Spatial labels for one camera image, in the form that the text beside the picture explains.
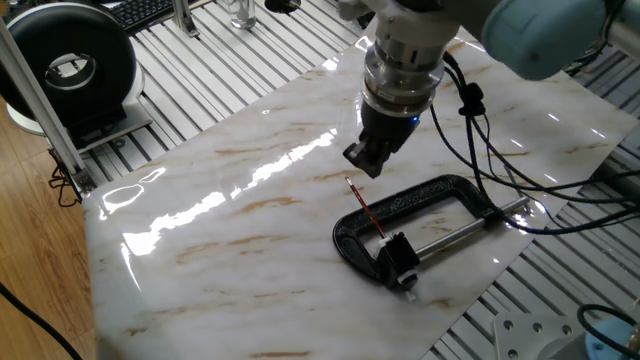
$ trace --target wooden floor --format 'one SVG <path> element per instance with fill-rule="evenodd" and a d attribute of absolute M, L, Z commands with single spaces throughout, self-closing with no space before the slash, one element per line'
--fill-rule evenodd
<path fill-rule="evenodd" d="M 44 138 L 18 129 L 0 99 L 0 282 L 95 359 L 89 269 L 80 205 L 58 206 Z M 73 200 L 65 189 L 64 199 Z M 0 360 L 69 359 L 47 333 L 0 297 Z"/>

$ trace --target red pencil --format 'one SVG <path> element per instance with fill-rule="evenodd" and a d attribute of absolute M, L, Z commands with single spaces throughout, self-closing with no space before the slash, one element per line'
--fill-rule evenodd
<path fill-rule="evenodd" d="M 349 179 L 348 176 L 346 176 L 344 179 L 347 180 L 347 183 L 349 184 L 351 191 L 353 191 L 353 194 L 356 196 L 356 198 L 358 198 L 360 205 L 362 205 L 362 208 L 364 209 L 364 211 L 367 213 L 367 215 L 369 215 L 369 219 L 371 219 L 371 223 L 373 223 L 373 225 L 376 227 L 376 230 L 378 230 L 378 234 L 380 234 L 380 237 L 383 239 L 386 238 L 387 235 L 385 235 L 384 231 L 382 231 L 382 227 L 380 227 L 378 220 L 376 220 L 376 217 L 373 216 L 371 209 L 369 209 L 369 207 L 367 206 L 367 203 L 364 202 L 364 200 L 362 199 L 362 196 L 360 196 L 360 192 L 358 192 L 358 189 L 351 182 L 351 179 Z"/>

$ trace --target cable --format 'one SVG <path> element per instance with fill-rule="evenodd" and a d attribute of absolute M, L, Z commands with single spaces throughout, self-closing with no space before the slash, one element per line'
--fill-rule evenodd
<path fill-rule="evenodd" d="M 64 188 L 67 186 L 72 186 L 71 183 L 67 180 L 67 177 L 64 175 L 64 173 L 62 172 L 62 168 L 60 166 L 60 164 L 58 164 L 56 166 L 56 168 L 53 170 L 53 173 L 51 173 L 51 179 L 49 180 L 49 187 L 52 189 L 56 189 L 56 188 L 60 188 L 60 192 L 58 193 L 58 206 L 60 207 L 72 207 L 75 204 L 80 204 L 80 201 L 76 198 L 73 199 L 73 202 L 70 204 L 63 204 L 62 203 L 62 195 L 64 193 Z"/>
<path fill-rule="evenodd" d="M 479 166 L 478 166 L 478 160 L 476 157 L 476 152 L 475 152 L 475 144 L 474 144 L 474 140 L 473 140 L 473 127 L 476 128 L 476 130 L 478 131 L 479 135 L 481 136 L 482 140 L 485 142 L 485 144 L 487 145 L 487 147 L 491 150 L 491 152 L 493 152 L 496 157 L 498 157 L 498 159 L 500 159 L 501 162 L 503 162 L 503 164 L 505 165 L 506 168 L 513 170 L 516 174 L 518 174 L 518 176 L 520 176 L 521 178 L 523 178 L 525 181 L 529 182 L 531 185 L 534 185 L 533 189 L 535 189 L 536 191 L 545 191 L 547 193 L 550 193 L 551 195 L 554 196 L 558 196 L 560 198 L 565 198 L 566 200 L 569 201 L 576 201 L 576 202 L 584 202 L 584 203 L 603 203 L 603 201 L 601 199 L 583 199 L 583 198 L 576 198 L 576 197 L 570 197 L 570 196 L 566 196 L 564 194 L 559 194 L 559 193 L 555 193 L 552 190 L 549 190 L 548 187 L 544 187 L 540 184 L 538 184 L 537 182 L 535 182 L 534 180 L 528 178 L 526 175 L 524 175 L 522 172 L 520 172 L 517 168 L 515 168 L 513 165 L 511 165 L 503 156 L 502 154 L 500 154 L 495 147 L 493 147 L 493 145 L 490 143 L 489 139 L 484 135 L 484 133 L 482 132 L 482 129 L 480 128 L 479 124 L 477 123 L 477 121 L 475 120 L 475 116 L 476 115 L 485 115 L 485 120 L 488 121 L 488 118 L 486 118 L 486 109 L 484 108 L 484 105 L 482 104 L 482 98 L 483 98 L 483 94 L 482 91 L 480 90 L 480 87 L 475 84 L 469 84 L 466 85 L 466 81 L 464 80 L 464 74 L 462 73 L 462 70 L 460 69 L 458 63 L 455 61 L 455 59 L 453 59 L 453 57 L 449 54 L 449 53 L 445 53 L 445 55 L 443 56 L 443 60 L 453 68 L 453 71 L 451 71 L 450 69 L 445 68 L 445 71 L 447 72 L 447 74 L 449 76 L 451 76 L 451 78 L 453 79 L 454 83 L 456 84 L 456 86 L 458 87 L 458 92 L 460 93 L 460 98 L 462 99 L 463 102 L 463 107 L 460 109 L 459 113 L 460 115 L 465 116 L 465 122 L 466 122 L 466 130 L 467 130 L 467 140 L 468 140 L 468 145 L 469 145 L 469 153 L 471 155 L 471 163 L 469 164 L 468 161 L 466 161 L 466 159 L 464 159 L 464 157 L 462 157 L 462 155 L 460 155 L 459 153 L 457 153 L 457 151 L 455 151 L 455 149 L 453 148 L 453 146 L 451 146 L 451 144 L 447 141 L 446 137 L 444 136 L 444 133 L 442 132 L 442 129 L 439 126 L 438 120 L 437 120 L 437 116 L 435 113 L 435 109 L 433 106 L 431 106 L 431 114 L 434 117 L 434 123 L 436 124 L 436 128 L 438 129 L 438 132 L 441 136 L 441 138 L 443 139 L 443 142 L 445 143 L 445 145 L 459 158 L 461 159 L 465 164 L 470 165 L 470 167 L 473 169 L 474 171 L 474 176 L 476 178 L 476 182 L 478 185 L 478 188 L 480 190 L 480 192 L 482 193 L 482 195 L 486 198 L 486 200 L 488 201 L 492 211 L 498 216 L 500 217 L 503 221 L 505 221 L 506 223 L 508 223 L 509 225 L 511 225 L 512 227 L 519 229 L 519 230 L 523 230 L 526 231 L 528 233 L 532 233 L 532 234 L 539 234 L 539 235 L 561 235 L 561 234 L 569 234 L 569 233 L 574 233 L 574 232 L 579 232 L 579 231 L 583 231 L 583 230 L 590 230 L 590 229 L 594 229 L 594 228 L 598 228 L 598 227 L 602 227 L 602 226 L 610 226 L 613 224 L 610 224 L 612 221 L 618 220 L 623 218 L 623 220 L 628 220 L 629 218 L 624 219 L 624 217 L 633 214 L 634 212 L 636 212 L 639 208 L 638 207 L 627 207 L 626 210 L 620 211 L 618 213 L 615 214 L 611 214 L 608 215 L 606 217 L 582 224 L 582 225 L 578 225 L 575 227 L 570 227 L 570 228 L 561 228 L 561 229 L 534 229 L 534 228 L 529 228 L 526 226 L 522 226 L 518 223 L 516 223 L 515 221 L 511 220 L 510 218 L 508 218 L 497 206 L 495 206 L 495 204 L 493 204 L 493 202 L 491 201 L 491 199 L 489 198 L 489 195 L 486 192 L 486 189 L 484 188 L 484 184 L 482 182 L 481 179 L 481 174 L 487 176 L 488 178 L 491 179 L 499 179 L 497 176 L 495 176 L 496 174 L 492 171 L 493 175 L 489 175 L 486 174 L 485 172 L 481 171 Z M 502 179 L 499 179 L 500 181 L 498 181 L 499 183 L 504 183 L 506 186 L 512 187 L 512 188 L 519 188 L 520 186 L 511 184 L 511 183 L 507 183 L 505 181 L 502 181 Z M 628 197 L 628 198 L 619 198 L 619 199 L 611 199 L 611 200 L 607 200 L 606 202 L 611 203 L 611 202 L 625 202 L 628 201 L 629 199 L 633 199 L 634 197 Z"/>
<path fill-rule="evenodd" d="M 602 51 L 609 43 L 609 32 L 611 31 L 611 26 L 613 25 L 613 22 L 616 20 L 616 18 L 620 14 L 620 11 L 622 11 L 622 7 L 624 6 L 625 2 L 626 0 L 619 0 L 618 3 L 615 5 L 615 7 L 613 7 L 613 9 L 607 9 L 607 12 L 609 13 L 609 15 L 605 20 L 605 25 L 602 30 L 602 38 L 603 38 L 602 44 L 591 53 L 575 59 L 573 62 L 574 63 L 577 62 L 580 64 L 573 68 L 565 70 L 569 76 L 571 77 L 576 76 L 585 66 L 594 62 L 602 54 Z"/>
<path fill-rule="evenodd" d="M 462 76 L 464 78 L 464 75 L 462 74 L 462 71 L 460 70 L 460 67 L 458 65 L 458 63 L 455 61 L 455 59 L 453 59 L 453 57 L 449 54 L 449 53 L 445 53 L 445 56 L 443 56 L 444 61 L 449 64 L 451 67 L 454 68 L 454 71 L 456 72 L 457 76 Z M 464 79 L 456 79 L 456 76 L 454 76 L 453 72 L 450 69 L 445 68 L 445 71 L 447 72 L 447 74 L 454 79 L 454 84 L 456 85 L 456 87 L 458 88 L 458 92 L 461 95 L 462 101 L 463 103 L 465 103 L 464 99 L 464 94 L 465 94 L 465 88 L 464 84 L 466 84 L 466 82 L 464 81 Z M 524 175 L 522 172 L 520 172 L 517 168 L 515 168 L 513 165 L 511 165 L 511 163 L 509 163 L 508 160 L 506 160 L 496 149 L 495 147 L 493 147 L 493 145 L 486 139 L 486 137 L 484 136 L 484 133 L 480 130 L 480 127 L 478 125 L 478 123 L 476 122 L 475 118 L 472 117 L 472 122 L 474 123 L 474 126 L 476 127 L 476 129 L 478 130 L 478 133 L 480 135 L 480 137 L 482 138 L 482 140 L 487 144 L 487 146 L 491 149 L 491 151 L 496 155 L 496 157 L 498 157 L 498 159 L 500 159 L 500 161 L 505 164 L 510 170 L 512 170 L 513 172 L 515 172 L 518 176 L 520 176 L 521 178 L 523 178 L 526 182 L 528 182 L 529 184 L 533 185 L 534 187 L 526 187 L 526 186 L 521 186 L 521 185 L 517 185 L 517 184 L 512 184 L 512 183 L 508 183 L 506 181 L 503 180 L 496 180 L 499 179 L 497 177 L 491 177 L 488 174 L 486 174 L 485 172 L 482 172 L 482 175 L 488 178 L 492 178 L 492 180 L 497 181 L 503 185 L 506 186 L 510 186 L 514 189 L 519 189 L 519 190 L 527 190 L 527 191 L 543 191 L 546 192 L 550 195 L 559 197 L 561 199 L 564 200 L 568 200 L 568 201 L 574 201 L 574 202 L 579 202 L 579 203 L 589 203 L 589 204 L 609 204 L 609 203 L 623 203 L 623 202 L 628 202 L 628 201 L 637 201 L 640 200 L 640 196 L 631 196 L 631 197 L 622 197 L 622 198 L 614 198 L 614 199 L 591 199 L 591 200 L 586 200 L 583 198 L 579 198 L 579 197 L 574 197 L 574 196 L 568 196 L 568 195 L 564 195 L 558 192 L 555 192 L 555 190 L 560 190 L 560 189 L 567 189 L 567 188 L 572 188 L 572 187 L 577 187 L 577 186 L 582 186 L 582 185 L 586 185 L 586 184 L 590 184 L 590 183 L 598 183 L 598 182 L 603 182 L 603 181 L 607 181 L 607 180 L 612 180 L 612 178 L 621 178 L 621 177 L 627 177 L 627 176 L 636 176 L 636 175 L 640 175 L 640 171 L 633 171 L 633 172 L 627 172 L 627 173 L 623 173 L 623 174 L 616 174 L 612 177 L 609 177 L 607 179 L 593 179 L 593 180 L 584 180 L 584 181 L 580 181 L 580 182 L 576 182 L 576 183 L 571 183 L 571 184 L 565 184 L 565 185 L 560 185 L 560 186 L 552 186 L 552 187 L 545 187 L 537 182 L 535 182 L 534 180 L 532 180 L 531 178 L 527 177 L 526 175 Z M 470 166 L 468 161 L 463 160 L 464 158 L 458 154 L 455 150 L 453 150 L 453 147 L 448 146 L 450 150 L 452 150 L 454 152 L 454 155 L 456 155 L 460 160 L 462 160 L 465 164 L 467 164 L 467 166 Z"/>
<path fill-rule="evenodd" d="M 438 132 L 440 133 L 440 136 L 441 136 L 441 138 L 442 138 L 442 141 L 445 143 L 445 145 L 447 146 L 447 148 L 449 148 L 449 150 L 451 150 L 451 151 L 452 151 L 452 152 L 453 152 L 453 153 L 454 153 L 454 154 L 455 154 L 455 155 L 456 155 L 460 160 L 462 160 L 463 162 L 465 162 L 465 163 L 466 163 L 466 162 L 467 162 L 467 159 L 465 159 L 464 157 L 462 157 L 462 155 L 460 155 L 460 154 L 459 154 L 459 153 L 458 153 L 458 152 L 457 152 L 457 151 L 456 151 L 456 150 L 451 146 L 451 144 L 449 143 L 449 141 L 447 140 L 447 138 L 444 136 L 444 133 L 442 132 L 442 128 L 440 127 L 440 125 L 439 125 L 439 123 L 438 123 L 438 118 L 437 118 L 437 116 L 436 116 L 435 109 L 433 108 L 433 106 L 431 106 L 431 114 L 432 114 L 432 115 L 433 115 L 433 117 L 434 117 L 434 123 L 436 124 L 436 128 L 438 129 Z M 486 173 L 484 173 L 482 170 L 480 170 L 480 169 L 477 167 L 477 159 L 476 159 L 476 166 L 474 166 L 474 164 L 472 164 L 472 163 L 469 163 L 469 167 L 470 167 L 470 168 L 472 168 L 472 169 L 474 170 L 474 174 L 475 174 L 476 172 L 478 172 L 479 174 L 486 174 Z M 493 179 L 492 179 L 493 177 L 492 177 L 491 175 L 489 175 L 489 174 L 486 174 L 486 175 L 483 175 L 483 176 L 485 176 L 485 177 L 489 178 L 490 180 L 493 180 Z M 503 181 L 502 179 L 498 179 L 498 180 L 500 180 L 500 181 L 497 181 L 497 182 L 499 182 L 499 183 L 501 183 L 501 184 L 504 184 L 505 186 L 511 186 L 511 187 L 512 187 L 512 185 L 513 185 L 512 183 L 509 183 L 509 182 Z M 480 188 L 481 192 L 482 192 L 482 190 L 484 189 L 484 186 L 482 186 L 482 180 L 481 180 L 481 179 L 480 179 L 480 183 L 478 184 L 478 188 Z M 488 194 L 486 194 L 486 191 L 484 191 L 484 194 L 483 194 L 483 195 L 485 195 L 485 196 L 487 197 L 487 199 L 489 198 Z M 591 222 L 588 222 L 588 223 L 585 223 L 585 224 L 582 224 L 582 225 L 579 225 L 579 226 L 569 227 L 569 228 L 564 228 L 564 229 L 544 229 L 544 230 L 542 230 L 542 229 L 533 229 L 533 228 L 524 227 L 524 226 L 521 226 L 521 225 L 519 225 L 519 224 L 515 223 L 514 221 L 512 221 L 511 219 L 509 219 L 508 217 L 506 217 L 506 215 L 504 215 L 504 213 L 503 213 L 499 208 L 497 208 L 497 207 L 496 207 L 492 202 L 490 202 L 490 203 L 491 203 L 491 205 L 492 205 L 492 210 L 493 210 L 493 211 L 496 211 L 496 214 L 497 214 L 501 219 L 503 219 L 506 223 L 508 223 L 509 225 L 511 225 L 511 226 L 513 226 L 513 227 L 515 227 L 515 228 L 516 228 L 516 229 L 518 229 L 518 230 L 523 230 L 523 231 L 525 231 L 525 232 L 532 233 L 532 234 L 538 234 L 538 235 L 563 235 L 563 234 L 571 234 L 571 233 L 575 233 L 575 232 L 580 232 L 580 231 L 584 231 L 584 230 L 591 230 L 591 229 L 600 228 L 600 227 L 604 227 L 604 226 L 617 225 L 617 224 L 619 224 L 619 223 L 621 223 L 621 222 L 623 222 L 623 221 L 617 221 L 617 222 L 615 222 L 615 223 L 610 223 L 610 222 L 611 222 L 611 221 L 618 220 L 618 219 L 620 219 L 620 218 L 622 218 L 622 217 L 625 217 L 625 216 L 631 215 L 631 214 L 635 213 L 635 212 L 638 210 L 638 208 L 637 208 L 637 207 L 632 207 L 632 208 L 630 208 L 630 209 L 623 210 L 623 211 L 620 211 L 620 212 L 617 212 L 617 213 L 614 213 L 614 214 L 610 214 L 610 215 L 608 215 L 608 216 L 606 216 L 606 217 L 604 217 L 604 218 L 596 219 L 596 220 L 593 220 L 593 221 L 591 221 Z M 640 216 L 634 215 L 633 217 L 630 217 L 630 218 L 624 219 L 624 221 L 630 220 L 630 219 L 632 219 L 632 218 L 637 218 L 637 217 L 640 217 Z"/>
<path fill-rule="evenodd" d="M 436 126 L 436 130 L 438 131 L 438 134 L 440 135 L 440 138 L 442 139 L 444 144 L 447 146 L 449 151 L 451 151 L 453 153 L 453 155 L 455 155 L 458 158 L 458 160 L 462 161 L 465 165 L 467 165 L 470 168 L 473 167 L 471 165 L 471 162 L 469 162 L 469 160 L 465 159 L 462 155 L 460 155 L 460 153 L 451 145 L 451 143 L 449 143 L 449 141 L 447 140 L 446 136 L 444 135 L 444 132 L 442 131 L 442 127 L 440 127 L 440 123 L 438 121 L 438 118 L 435 115 L 435 110 L 433 109 L 433 107 L 431 108 L 431 115 L 434 118 L 434 125 Z M 488 174 L 488 173 L 486 173 L 486 172 L 484 172 L 482 170 L 480 170 L 480 173 L 482 174 L 482 176 L 486 177 L 487 179 L 495 181 L 495 182 L 497 182 L 497 183 L 499 183 L 501 185 L 511 187 L 513 189 L 525 190 L 525 191 L 545 191 L 545 190 L 563 190 L 563 189 L 569 189 L 569 188 L 579 187 L 579 186 L 583 186 L 583 185 L 590 185 L 590 184 L 601 183 L 601 182 L 605 182 L 605 181 L 609 181 L 609 180 L 620 179 L 620 178 L 624 178 L 624 177 L 638 176 L 638 175 L 640 175 L 640 170 L 628 171 L 628 172 L 625 172 L 625 173 L 616 174 L 616 175 L 609 176 L 609 177 L 602 178 L 602 179 L 582 180 L 582 181 L 578 181 L 578 182 L 574 182 L 574 183 L 569 183 L 569 184 L 564 184 L 564 185 L 557 185 L 557 186 L 550 186 L 550 187 L 544 187 L 544 188 L 513 184 L 511 182 L 502 180 L 499 177 L 494 177 L 494 176 L 492 176 L 492 175 L 490 175 L 490 174 Z"/>
<path fill-rule="evenodd" d="M 592 310 L 602 311 L 609 315 L 613 315 L 631 326 L 636 326 L 638 323 L 635 320 L 633 320 L 629 315 L 622 313 L 620 311 L 608 308 L 606 306 L 597 305 L 597 304 L 585 304 L 578 308 L 578 321 L 580 322 L 580 325 L 582 325 L 582 327 L 586 332 L 593 335 L 593 337 L 602 341 L 605 345 L 609 346 L 610 348 L 618 351 L 622 355 L 627 356 L 629 359 L 640 360 L 640 355 L 637 352 L 634 353 L 628 347 L 623 346 L 611 340 L 610 338 L 605 336 L 600 331 L 596 330 L 596 328 L 594 328 L 593 326 L 591 326 L 591 324 L 587 322 L 587 319 L 585 319 L 584 317 L 584 313 Z"/>
<path fill-rule="evenodd" d="M 491 123 L 489 122 L 489 118 L 487 117 L 487 114 L 484 114 L 484 121 L 487 123 L 487 142 L 491 139 Z M 489 172 L 491 172 L 491 174 L 495 177 L 498 177 L 498 175 L 495 173 L 495 171 L 493 171 L 493 165 L 491 164 L 491 152 L 489 151 L 489 146 L 486 146 L 486 150 L 487 150 L 487 162 L 489 163 Z M 515 184 L 516 180 L 515 178 L 513 178 L 513 176 L 511 175 L 511 173 L 509 173 L 509 177 L 511 178 L 511 181 Z M 551 220 L 552 223 L 554 223 L 557 227 L 564 229 L 565 226 L 563 226 L 562 224 L 560 224 L 554 217 L 553 215 L 551 215 L 551 213 L 549 212 L 549 210 L 547 209 L 547 207 L 541 203 L 540 201 L 538 201 L 538 199 L 534 198 L 533 196 L 526 194 L 520 190 L 516 190 L 518 192 L 518 195 L 520 196 L 526 196 L 527 198 L 529 198 L 530 200 L 533 200 L 536 204 L 540 204 L 540 206 L 542 206 L 542 209 L 544 209 L 544 213 L 547 215 L 547 217 L 549 218 L 549 220 Z"/>
<path fill-rule="evenodd" d="M 511 225 L 512 227 L 518 229 L 518 230 L 522 230 L 525 231 L 527 233 L 530 234 L 536 234 L 536 235 L 564 235 L 564 234 L 571 234 L 571 233 L 575 233 L 575 232 L 580 232 L 580 231 L 584 231 L 584 230 L 590 230 L 590 229 L 594 229 L 597 227 L 600 227 L 601 225 L 604 225 L 612 220 L 617 220 L 621 217 L 627 216 L 629 214 L 634 213 L 635 211 L 638 210 L 638 208 L 632 208 L 632 209 L 628 209 L 628 210 L 623 210 L 620 211 L 618 213 L 612 214 L 612 215 L 608 215 L 605 216 L 603 218 L 585 223 L 585 224 L 581 224 L 578 226 L 574 226 L 571 228 L 564 228 L 564 229 L 534 229 L 534 228 L 530 228 L 527 226 L 522 226 L 520 224 L 518 224 L 517 222 L 511 220 L 509 217 L 507 217 L 504 212 L 498 208 L 490 199 L 489 194 L 487 194 L 486 189 L 484 188 L 484 184 L 482 183 L 482 178 L 480 177 L 480 172 L 479 172 L 479 168 L 478 168 L 478 159 L 476 157 L 476 151 L 475 151 L 475 145 L 474 145 L 474 141 L 473 141 L 473 128 L 472 128 L 472 124 L 471 124 L 471 117 L 467 117 L 466 118 L 466 125 L 467 125 L 467 140 L 469 142 L 469 153 L 471 155 L 471 163 L 473 164 L 473 173 L 474 176 L 476 178 L 476 183 L 478 185 L 478 189 L 480 190 L 480 193 L 485 197 L 485 199 L 487 200 L 487 202 L 489 203 L 489 206 L 491 207 L 491 210 L 494 212 L 494 214 L 496 214 L 498 217 L 500 217 L 504 222 L 506 222 L 507 224 Z"/>
<path fill-rule="evenodd" d="M 82 360 L 78 352 L 71 346 L 71 344 L 60 333 L 53 328 L 48 322 L 44 321 L 38 314 L 34 313 L 25 304 L 23 304 L 18 298 L 16 298 L 9 289 L 7 289 L 2 282 L 0 282 L 0 295 L 2 295 L 7 301 L 23 313 L 26 317 L 31 319 L 34 323 L 40 326 L 46 331 L 52 338 L 54 338 L 58 344 L 60 344 L 73 360 Z"/>

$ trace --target metal frame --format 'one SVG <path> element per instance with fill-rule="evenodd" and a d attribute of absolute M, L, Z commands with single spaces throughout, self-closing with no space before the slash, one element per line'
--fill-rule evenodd
<path fill-rule="evenodd" d="M 200 35 L 198 29 L 196 29 L 196 24 L 193 22 L 193 18 L 191 17 L 191 9 L 189 8 L 188 0 L 173 0 L 173 22 L 178 25 L 185 34 L 189 35 L 189 37 L 195 37 Z"/>
<path fill-rule="evenodd" d="M 51 141 L 56 156 L 65 165 L 71 177 L 80 185 L 83 192 L 95 189 L 96 185 L 89 176 L 78 150 L 4 23 L 0 24 L 0 62 L 29 105 L 31 112 Z"/>

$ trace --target marble surface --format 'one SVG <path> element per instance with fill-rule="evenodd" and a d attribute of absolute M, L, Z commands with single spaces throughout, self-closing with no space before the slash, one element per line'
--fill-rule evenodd
<path fill-rule="evenodd" d="M 472 176 L 428 114 L 378 179 L 342 157 L 359 133 L 371 41 L 369 32 L 84 201 L 101 351 L 117 359 L 419 359 L 532 240 L 507 226 L 471 236 L 420 267 L 414 302 L 343 262 L 331 231 L 359 206 L 345 175 L 369 202 L 441 174 Z M 450 50 L 485 92 L 496 147 L 542 183 L 587 178 L 636 124 L 565 75 L 517 78 L 464 32 Z M 435 107 L 468 154 L 454 90 L 445 79 Z M 486 185 L 497 204 L 517 198 Z M 552 213 L 565 203 L 540 200 Z M 423 215 L 387 231 L 402 229 L 417 247 L 471 220 L 455 203 Z M 537 227 L 548 220 L 536 206 L 514 216 Z"/>

